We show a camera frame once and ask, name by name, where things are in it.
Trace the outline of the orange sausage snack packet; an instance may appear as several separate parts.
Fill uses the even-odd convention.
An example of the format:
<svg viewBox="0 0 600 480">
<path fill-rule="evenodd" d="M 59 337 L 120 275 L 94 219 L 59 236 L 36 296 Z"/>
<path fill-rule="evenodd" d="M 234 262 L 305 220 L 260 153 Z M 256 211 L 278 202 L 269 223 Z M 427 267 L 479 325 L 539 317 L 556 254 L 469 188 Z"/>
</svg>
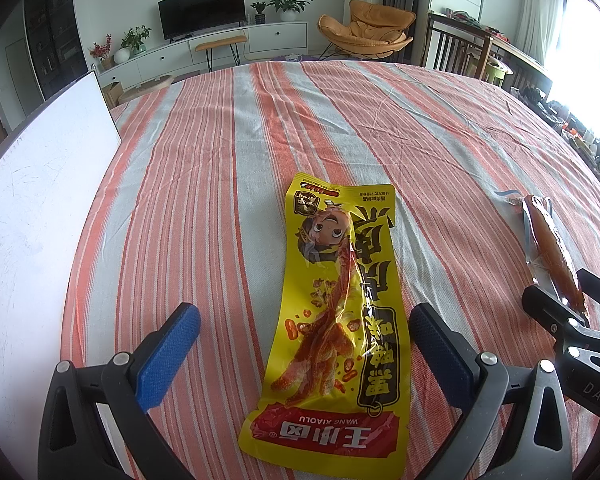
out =
<svg viewBox="0 0 600 480">
<path fill-rule="evenodd" d="M 552 201 L 518 190 L 498 191 L 496 195 L 521 212 L 524 254 L 535 284 L 544 287 L 564 307 L 586 318 L 584 293 L 573 258 L 559 233 Z"/>
</svg>

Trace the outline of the yellow chicken feet snack packet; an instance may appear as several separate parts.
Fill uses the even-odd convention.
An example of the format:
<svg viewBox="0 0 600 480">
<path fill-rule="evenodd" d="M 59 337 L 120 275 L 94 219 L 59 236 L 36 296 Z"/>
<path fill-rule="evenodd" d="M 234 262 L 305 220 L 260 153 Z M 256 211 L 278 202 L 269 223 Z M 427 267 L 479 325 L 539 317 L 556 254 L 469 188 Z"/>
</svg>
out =
<svg viewBox="0 0 600 480">
<path fill-rule="evenodd" d="M 239 446 L 310 474 L 400 478 L 411 345 L 391 235 L 396 192 L 297 174 L 285 221 L 277 327 Z"/>
</svg>

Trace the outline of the dark cluttered side table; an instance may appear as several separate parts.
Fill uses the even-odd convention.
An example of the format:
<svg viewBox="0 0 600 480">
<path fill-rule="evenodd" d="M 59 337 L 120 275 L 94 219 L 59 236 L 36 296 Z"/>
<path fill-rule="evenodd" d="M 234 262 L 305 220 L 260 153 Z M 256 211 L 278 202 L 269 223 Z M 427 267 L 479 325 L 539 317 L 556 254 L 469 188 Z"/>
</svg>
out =
<svg viewBox="0 0 600 480">
<path fill-rule="evenodd" d="M 583 159 L 600 181 L 600 137 L 585 128 L 580 120 L 557 101 L 547 102 L 542 92 L 532 87 L 510 87 L 508 92 L 544 120 Z"/>
</svg>

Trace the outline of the striped orange white tablecloth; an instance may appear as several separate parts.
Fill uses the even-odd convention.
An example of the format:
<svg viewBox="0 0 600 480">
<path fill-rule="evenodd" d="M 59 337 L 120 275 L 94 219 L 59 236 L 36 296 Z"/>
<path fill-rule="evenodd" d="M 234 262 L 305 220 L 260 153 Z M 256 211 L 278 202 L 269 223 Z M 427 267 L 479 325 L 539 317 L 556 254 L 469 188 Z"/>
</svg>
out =
<svg viewBox="0 0 600 480">
<path fill-rule="evenodd" d="M 60 354 L 130 351 L 182 302 L 201 332 L 151 417 L 198 479 L 291 479 L 242 452 L 276 334 L 303 338 L 329 287 L 279 311 L 287 252 L 329 251 L 344 196 L 368 289 L 391 275 L 506 364 L 550 358 L 524 312 L 521 199 L 545 197 L 571 258 L 600 276 L 600 184 L 549 126 L 463 76 L 370 62 L 261 62 L 117 106 L 121 142 L 85 220 Z"/>
</svg>

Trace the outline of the white curtain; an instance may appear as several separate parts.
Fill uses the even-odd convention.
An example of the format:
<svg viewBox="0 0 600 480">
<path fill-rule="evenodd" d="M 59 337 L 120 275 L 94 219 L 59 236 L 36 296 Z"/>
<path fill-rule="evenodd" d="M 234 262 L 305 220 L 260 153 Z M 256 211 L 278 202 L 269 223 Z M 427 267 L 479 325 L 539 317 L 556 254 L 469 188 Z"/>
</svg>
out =
<svg viewBox="0 0 600 480">
<path fill-rule="evenodd" d="M 544 65 L 557 41 L 564 0 L 522 0 L 515 44 Z"/>
</svg>

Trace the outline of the orange lounge chair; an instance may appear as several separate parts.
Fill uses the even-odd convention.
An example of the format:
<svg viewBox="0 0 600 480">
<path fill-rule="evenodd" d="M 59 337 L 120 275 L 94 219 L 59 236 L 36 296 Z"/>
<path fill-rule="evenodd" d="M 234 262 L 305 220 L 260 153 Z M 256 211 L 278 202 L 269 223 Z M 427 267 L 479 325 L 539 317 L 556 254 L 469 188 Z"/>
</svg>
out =
<svg viewBox="0 0 600 480">
<path fill-rule="evenodd" d="M 360 60 L 382 60 L 413 41 L 408 33 L 416 21 L 412 11 L 361 0 L 351 0 L 349 10 L 347 25 L 327 14 L 318 19 L 317 29 L 328 40 L 326 50 L 333 48 Z"/>
</svg>

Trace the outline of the brown cardboard box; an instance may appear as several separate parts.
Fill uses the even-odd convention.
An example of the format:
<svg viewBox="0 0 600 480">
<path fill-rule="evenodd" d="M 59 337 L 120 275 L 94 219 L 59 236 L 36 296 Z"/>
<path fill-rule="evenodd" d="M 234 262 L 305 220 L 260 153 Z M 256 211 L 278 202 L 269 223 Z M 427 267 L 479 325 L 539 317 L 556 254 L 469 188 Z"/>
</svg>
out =
<svg viewBox="0 0 600 480">
<path fill-rule="evenodd" d="M 108 110 L 112 110 L 119 105 L 122 93 L 123 88 L 120 81 L 115 81 L 102 87 L 102 97 L 104 98 Z"/>
</svg>

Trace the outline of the purple floor mat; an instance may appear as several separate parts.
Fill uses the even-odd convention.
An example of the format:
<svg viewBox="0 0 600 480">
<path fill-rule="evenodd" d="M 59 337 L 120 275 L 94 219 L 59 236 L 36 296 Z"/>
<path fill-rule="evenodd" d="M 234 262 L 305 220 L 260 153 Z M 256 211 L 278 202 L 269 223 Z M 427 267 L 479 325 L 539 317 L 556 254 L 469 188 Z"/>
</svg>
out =
<svg viewBox="0 0 600 480">
<path fill-rule="evenodd" d="M 302 61 L 313 61 L 311 55 L 307 54 L 299 54 L 299 53 L 291 53 L 285 55 L 279 55 L 275 58 L 272 58 L 271 61 L 279 61 L 279 62 L 302 62 Z"/>
</svg>

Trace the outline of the black tall cabinet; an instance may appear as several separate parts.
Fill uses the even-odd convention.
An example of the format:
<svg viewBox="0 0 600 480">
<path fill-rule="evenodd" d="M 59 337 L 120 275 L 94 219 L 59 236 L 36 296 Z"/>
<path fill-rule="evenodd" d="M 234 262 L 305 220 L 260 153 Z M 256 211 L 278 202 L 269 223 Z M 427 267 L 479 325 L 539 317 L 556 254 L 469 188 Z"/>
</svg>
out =
<svg viewBox="0 0 600 480">
<path fill-rule="evenodd" d="M 87 73 L 73 0 L 23 0 L 23 21 L 38 88 L 48 100 Z"/>
</svg>

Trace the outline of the red flower arrangement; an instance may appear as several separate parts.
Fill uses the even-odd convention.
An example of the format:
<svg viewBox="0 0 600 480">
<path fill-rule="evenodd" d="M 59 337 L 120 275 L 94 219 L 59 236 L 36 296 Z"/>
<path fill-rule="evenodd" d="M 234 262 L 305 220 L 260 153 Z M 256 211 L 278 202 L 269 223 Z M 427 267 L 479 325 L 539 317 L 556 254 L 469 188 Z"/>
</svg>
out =
<svg viewBox="0 0 600 480">
<path fill-rule="evenodd" d="M 112 67 L 111 61 L 111 45 L 112 45 L 112 37 L 108 34 L 105 37 L 105 40 L 102 44 L 98 44 L 94 42 L 94 44 L 88 49 L 92 58 L 96 58 L 96 60 L 102 66 L 102 70 L 110 70 Z"/>
</svg>

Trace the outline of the flower plant white vase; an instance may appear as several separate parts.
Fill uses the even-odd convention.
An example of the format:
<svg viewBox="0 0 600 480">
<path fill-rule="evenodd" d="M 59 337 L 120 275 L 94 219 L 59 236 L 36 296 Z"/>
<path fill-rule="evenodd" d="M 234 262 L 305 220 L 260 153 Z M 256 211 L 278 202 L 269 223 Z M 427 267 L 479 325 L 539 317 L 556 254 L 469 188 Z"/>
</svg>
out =
<svg viewBox="0 0 600 480">
<path fill-rule="evenodd" d="M 114 52 L 114 62 L 122 64 L 146 50 L 145 40 L 149 38 L 151 28 L 140 25 L 130 28 L 123 36 L 120 48 Z"/>
</svg>

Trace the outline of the green potted plant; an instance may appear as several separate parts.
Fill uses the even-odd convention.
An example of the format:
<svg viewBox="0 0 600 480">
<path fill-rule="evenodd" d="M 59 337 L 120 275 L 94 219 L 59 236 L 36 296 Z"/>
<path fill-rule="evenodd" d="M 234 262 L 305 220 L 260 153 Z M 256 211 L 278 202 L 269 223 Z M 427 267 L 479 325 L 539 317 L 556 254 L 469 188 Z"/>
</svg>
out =
<svg viewBox="0 0 600 480">
<path fill-rule="evenodd" d="M 304 12 L 313 0 L 268 0 L 283 22 L 292 22 Z"/>
</svg>

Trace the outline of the small wooden stool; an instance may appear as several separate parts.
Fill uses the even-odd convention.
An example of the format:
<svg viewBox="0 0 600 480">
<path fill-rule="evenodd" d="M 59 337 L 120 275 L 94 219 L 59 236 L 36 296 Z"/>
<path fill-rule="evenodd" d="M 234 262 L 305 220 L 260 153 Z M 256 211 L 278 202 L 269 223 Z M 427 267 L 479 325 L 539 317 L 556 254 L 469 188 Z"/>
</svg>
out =
<svg viewBox="0 0 600 480">
<path fill-rule="evenodd" d="M 194 47 L 195 53 L 203 53 L 209 72 L 213 70 L 213 55 L 216 50 L 226 49 L 230 51 L 235 66 L 242 64 L 239 48 L 248 41 L 244 35 L 230 36 L 212 41 L 202 42 Z"/>
</svg>

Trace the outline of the small dark potted plant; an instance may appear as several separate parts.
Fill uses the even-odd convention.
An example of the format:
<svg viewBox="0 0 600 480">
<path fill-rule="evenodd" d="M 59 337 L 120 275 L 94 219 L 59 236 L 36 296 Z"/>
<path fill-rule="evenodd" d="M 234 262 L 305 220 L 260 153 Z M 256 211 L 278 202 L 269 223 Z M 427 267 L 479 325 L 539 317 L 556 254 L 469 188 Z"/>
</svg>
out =
<svg viewBox="0 0 600 480">
<path fill-rule="evenodd" d="M 266 23 L 265 10 L 268 4 L 265 1 L 255 1 L 251 3 L 251 7 L 254 11 L 254 22 L 257 25 Z"/>
</svg>

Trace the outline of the black flat television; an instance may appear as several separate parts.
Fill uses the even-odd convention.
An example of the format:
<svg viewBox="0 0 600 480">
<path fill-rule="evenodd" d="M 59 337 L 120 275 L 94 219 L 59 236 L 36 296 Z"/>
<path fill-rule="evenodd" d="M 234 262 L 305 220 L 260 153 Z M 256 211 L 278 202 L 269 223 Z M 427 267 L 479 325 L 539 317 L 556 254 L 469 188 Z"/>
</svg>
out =
<svg viewBox="0 0 600 480">
<path fill-rule="evenodd" d="M 245 0 L 161 0 L 158 10 L 165 40 L 246 20 Z"/>
</svg>

